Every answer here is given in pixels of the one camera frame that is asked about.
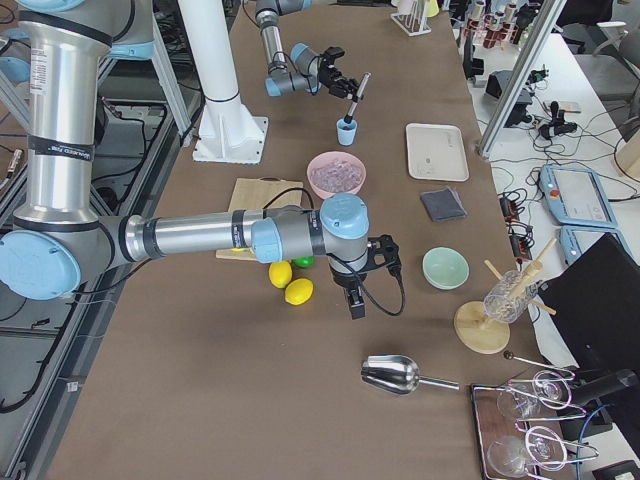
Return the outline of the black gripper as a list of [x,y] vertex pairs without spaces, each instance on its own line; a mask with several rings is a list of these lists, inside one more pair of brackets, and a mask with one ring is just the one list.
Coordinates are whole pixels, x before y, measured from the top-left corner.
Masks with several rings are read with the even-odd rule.
[[327,65],[323,60],[319,64],[318,80],[329,90],[330,95],[338,98],[352,98],[352,88],[358,87],[356,79],[344,77],[334,65]]
[[349,308],[352,320],[364,318],[366,314],[365,301],[362,295],[361,285],[364,283],[366,273],[343,273],[336,270],[333,266],[330,271],[334,282],[341,286],[345,292],[345,300]]

